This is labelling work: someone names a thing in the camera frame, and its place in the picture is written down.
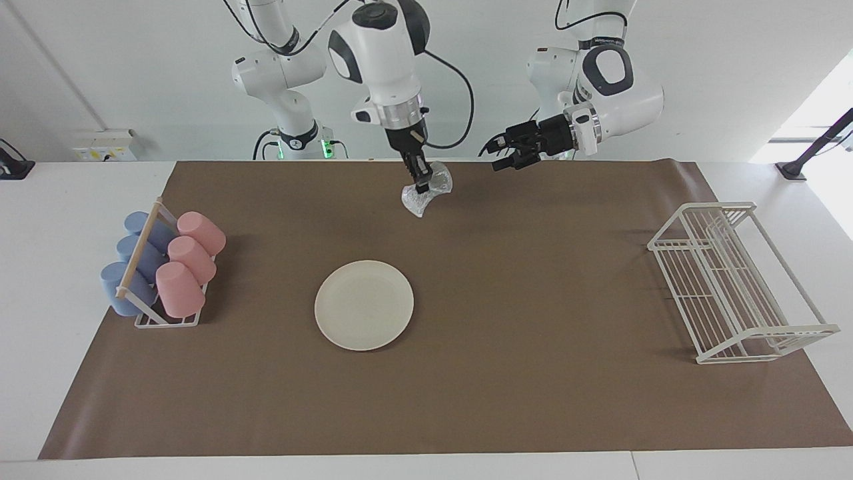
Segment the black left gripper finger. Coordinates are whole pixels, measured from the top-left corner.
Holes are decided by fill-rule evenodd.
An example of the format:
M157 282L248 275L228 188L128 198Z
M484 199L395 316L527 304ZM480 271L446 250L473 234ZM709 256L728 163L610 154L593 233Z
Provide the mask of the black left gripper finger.
M499 134L496 140L498 150L518 149L533 150L541 149L541 131L536 121L525 121L506 128Z
M514 170L520 170L541 161L541 149L539 143L533 145L516 145L514 152L504 156L496 161L491 162L493 172L512 167Z

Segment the cream round plate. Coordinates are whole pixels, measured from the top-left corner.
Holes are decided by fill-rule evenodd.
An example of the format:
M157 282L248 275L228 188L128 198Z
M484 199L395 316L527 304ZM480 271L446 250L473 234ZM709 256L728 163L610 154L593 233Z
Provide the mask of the cream round plate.
M415 295L405 274L375 259L341 265L330 273L314 304L323 337L356 352L391 344L408 328L414 310Z

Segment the brown table mat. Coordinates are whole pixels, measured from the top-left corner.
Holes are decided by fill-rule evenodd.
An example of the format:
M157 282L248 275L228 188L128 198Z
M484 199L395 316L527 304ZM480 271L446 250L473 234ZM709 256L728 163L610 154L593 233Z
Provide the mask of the brown table mat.
M804 352L698 365L646 243L715 195L692 162L450 166L422 219L396 162L180 162L165 204L227 235L198 326L107 312L40 456L393 455L853 445ZM317 291L411 283L408 328L337 347Z

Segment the pink cup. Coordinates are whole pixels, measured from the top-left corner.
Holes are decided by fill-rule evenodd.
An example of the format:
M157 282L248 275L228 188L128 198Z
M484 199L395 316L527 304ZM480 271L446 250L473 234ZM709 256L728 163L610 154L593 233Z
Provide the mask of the pink cup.
M177 228L182 236L194 238L207 255L219 255L227 244L225 232L207 216L197 211L183 213L177 219Z
M201 312L205 295L183 263L170 261L159 267L155 282L161 303L171 318L189 318Z
M210 256L207 250L190 236L179 236L171 240L167 255L171 261L185 265L198 285L206 285L217 272L213 256Z

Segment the black mounting stand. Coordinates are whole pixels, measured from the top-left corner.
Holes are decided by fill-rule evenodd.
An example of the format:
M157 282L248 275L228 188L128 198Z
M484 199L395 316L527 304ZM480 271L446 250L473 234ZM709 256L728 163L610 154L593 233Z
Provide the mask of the black mounting stand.
M829 152L826 146L830 143L834 143L837 146L851 137L853 137L853 107L841 115L834 124L830 125L822 136L813 140L813 143L798 158L795 158L793 161L777 162L774 166L780 176L786 180L805 181L806 177L802 173L802 170L804 170L809 160L819 154Z

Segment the white cup holder rack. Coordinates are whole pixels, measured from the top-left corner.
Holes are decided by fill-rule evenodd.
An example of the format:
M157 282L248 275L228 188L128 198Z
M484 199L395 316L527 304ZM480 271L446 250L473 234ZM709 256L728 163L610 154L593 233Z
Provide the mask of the white cup holder rack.
M149 285L143 276L136 270L137 262L141 254L141 243L147 241L149 232L156 219L161 219L173 229L177 237L182 236L177 228L177 219L167 209L162 198L157 198L150 207L147 222L140 234L139 243L132 254L130 263L118 261L110 264L101 272L101 282L104 288L111 294L111 306L113 312L125 318L133 318L138 329L166 329L196 326L200 323L201 312L189 318L171 318L165 312L161 303L156 282ZM207 294L208 282L200 285L202 292Z

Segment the black table clamp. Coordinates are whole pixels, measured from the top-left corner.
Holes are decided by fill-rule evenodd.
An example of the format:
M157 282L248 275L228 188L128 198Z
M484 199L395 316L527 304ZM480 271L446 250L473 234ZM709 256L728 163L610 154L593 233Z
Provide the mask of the black table clamp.
M9 141L0 137L0 180L22 180L35 167L36 162L28 160Z

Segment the white wall socket box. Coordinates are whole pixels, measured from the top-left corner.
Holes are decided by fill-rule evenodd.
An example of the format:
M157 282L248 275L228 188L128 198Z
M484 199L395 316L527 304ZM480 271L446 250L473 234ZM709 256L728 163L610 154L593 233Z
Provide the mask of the white wall socket box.
M72 152L77 161L140 161L143 149L131 129L74 131Z

